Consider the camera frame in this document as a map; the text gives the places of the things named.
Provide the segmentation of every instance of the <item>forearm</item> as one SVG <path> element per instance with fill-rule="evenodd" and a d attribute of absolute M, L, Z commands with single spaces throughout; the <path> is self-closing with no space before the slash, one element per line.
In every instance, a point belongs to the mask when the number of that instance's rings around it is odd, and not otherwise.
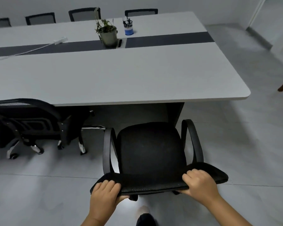
<path fill-rule="evenodd" d="M 98 220 L 95 220 L 92 218 L 92 216 L 88 215 L 84 222 L 81 224 L 81 226 L 104 226 L 105 224 L 102 224 Z"/>
<path fill-rule="evenodd" d="M 206 207 L 221 226 L 252 226 L 221 196 Z"/>

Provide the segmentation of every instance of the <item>pant leg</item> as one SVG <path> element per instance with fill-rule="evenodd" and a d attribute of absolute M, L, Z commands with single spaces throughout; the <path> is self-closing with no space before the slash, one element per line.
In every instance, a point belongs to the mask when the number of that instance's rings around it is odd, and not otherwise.
<path fill-rule="evenodd" d="M 140 215 L 136 226 L 156 226 L 156 222 L 150 213 Z"/>

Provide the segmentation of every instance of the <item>pen holder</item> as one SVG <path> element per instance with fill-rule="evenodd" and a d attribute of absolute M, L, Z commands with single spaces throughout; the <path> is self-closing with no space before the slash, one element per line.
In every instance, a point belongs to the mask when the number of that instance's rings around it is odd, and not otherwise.
<path fill-rule="evenodd" d="M 130 20 L 130 23 L 124 24 L 124 29 L 125 29 L 125 35 L 132 35 L 134 33 L 131 20 Z"/>

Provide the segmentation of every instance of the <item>mesh chair back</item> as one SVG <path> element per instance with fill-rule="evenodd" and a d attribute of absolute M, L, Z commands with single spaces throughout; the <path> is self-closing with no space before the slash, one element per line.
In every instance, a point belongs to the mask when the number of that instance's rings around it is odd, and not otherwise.
<path fill-rule="evenodd" d="M 55 23 L 55 13 L 43 13 L 26 16 L 27 25 L 52 24 Z"/>
<path fill-rule="evenodd" d="M 101 9 L 100 8 L 75 9 L 75 10 L 70 10 L 68 13 L 69 13 L 70 20 L 72 22 L 101 19 Z"/>
<path fill-rule="evenodd" d="M 158 14 L 158 9 L 132 9 L 125 10 L 125 16 L 143 16 L 143 15 L 154 15 Z"/>
<path fill-rule="evenodd" d="M 61 116 L 56 108 L 36 99 L 0 101 L 0 119 L 26 135 L 56 135 Z"/>
<path fill-rule="evenodd" d="M 11 27 L 9 18 L 0 18 L 0 28 Z"/>

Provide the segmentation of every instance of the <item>power cord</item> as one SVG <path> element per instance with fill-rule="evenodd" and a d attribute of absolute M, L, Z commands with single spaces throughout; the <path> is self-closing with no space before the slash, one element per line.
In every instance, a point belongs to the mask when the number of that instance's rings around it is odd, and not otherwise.
<path fill-rule="evenodd" d="M 14 57 L 14 56 L 17 56 L 17 55 L 27 54 L 27 53 L 30 53 L 30 52 L 32 52 L 32 51 L 36 51 L 36 50 L 45 48 L 45 47 L 47 47 L 47 46 L 49 46 L 49 45 L 53 45 L 53 44 L 54 44 L 54 45 L 57 45 L 57 44 L 64 43 L 64 42 L 66 42 L 66 41 L 68 41 L 68 38 L 67 38 L 67 37 L 62 37 L 62 38 L 60 38 L 59 40 L 54 40 L 53 43 L 51 43 L 51 44 L 46 44 L 45 46 L 42 46 L 42 47 L 40 47 L 40 48 L 36 48 L 36 49 L 30 50 L 30 51 L 26 51 L 26 52 L 22 52 L 22 53 L 19 53 L 19 54 L 14 54 L 14 55 L 5 56 L 5 57 L 0 58 L 0 60 L 8 59 L 8 58 L 11 58 L 11 57 Z"/>

